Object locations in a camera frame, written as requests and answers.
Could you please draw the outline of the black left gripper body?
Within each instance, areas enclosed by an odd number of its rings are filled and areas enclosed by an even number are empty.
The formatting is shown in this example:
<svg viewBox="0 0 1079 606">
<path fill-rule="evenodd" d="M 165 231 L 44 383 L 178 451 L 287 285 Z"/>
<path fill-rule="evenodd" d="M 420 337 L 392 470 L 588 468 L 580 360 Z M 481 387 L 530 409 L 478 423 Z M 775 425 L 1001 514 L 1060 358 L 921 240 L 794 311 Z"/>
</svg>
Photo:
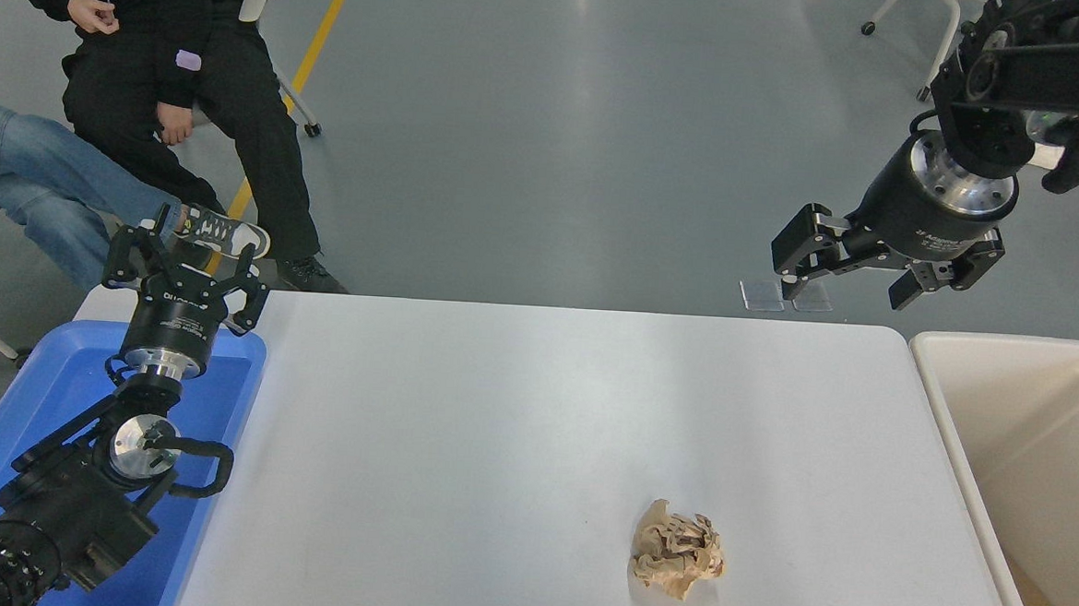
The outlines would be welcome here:
<svg viewBox="0 0 1079 606">
<path fill-rule="evenodd" d="M 207 362 L 227 313 L 220 291 L 140 288 L 120 355 L 140 359 L 167 352 L 190 362 Z"/>
</svg>

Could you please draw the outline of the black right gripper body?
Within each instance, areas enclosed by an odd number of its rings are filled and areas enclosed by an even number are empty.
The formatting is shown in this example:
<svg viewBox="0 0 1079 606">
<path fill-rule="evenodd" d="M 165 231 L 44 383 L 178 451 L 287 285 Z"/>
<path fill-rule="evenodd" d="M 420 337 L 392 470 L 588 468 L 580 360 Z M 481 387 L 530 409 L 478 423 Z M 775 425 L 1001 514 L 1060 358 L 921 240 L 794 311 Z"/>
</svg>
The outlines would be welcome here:
<svg viewBox="0 0 1079 606">
<path fill-rule="evenodd" d="M 935 262 L 962 254 L 1008 215 L 1008 179 L 969 173 L 943 140 L 909 137 L 868 185 L 842 243 Z"/>
</svg>

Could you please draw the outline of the person's left hand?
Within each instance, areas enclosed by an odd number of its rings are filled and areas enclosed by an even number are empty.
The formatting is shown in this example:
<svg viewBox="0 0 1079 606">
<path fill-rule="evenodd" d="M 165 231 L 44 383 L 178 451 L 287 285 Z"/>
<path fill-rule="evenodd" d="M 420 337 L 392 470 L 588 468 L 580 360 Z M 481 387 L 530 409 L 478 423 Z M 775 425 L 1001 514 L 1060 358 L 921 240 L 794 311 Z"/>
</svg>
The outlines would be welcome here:
<svg viewBox="0 0 1079 606">
<path fill-rule="evenodd" d="M 159 140 L 167 146 L 183 144 L 193 134 L 195 118 L 189 107 L 158 102 L 154 108 L 158 115 Z"/>
</svg>

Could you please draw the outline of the person's right hand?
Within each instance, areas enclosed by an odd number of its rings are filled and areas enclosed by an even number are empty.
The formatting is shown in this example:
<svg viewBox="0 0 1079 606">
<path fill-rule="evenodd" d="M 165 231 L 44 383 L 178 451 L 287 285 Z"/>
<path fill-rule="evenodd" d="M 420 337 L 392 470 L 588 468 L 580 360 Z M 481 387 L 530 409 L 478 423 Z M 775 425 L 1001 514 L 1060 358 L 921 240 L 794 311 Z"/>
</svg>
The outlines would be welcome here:
<svg viewBox="0 0 1079 606">
<path fill-rule="evenodd" d="M 103 0 L 68 0 L 69 20 L 88 35 L 115 35 L 120 29 L 115 6 Z"/>
</svg>

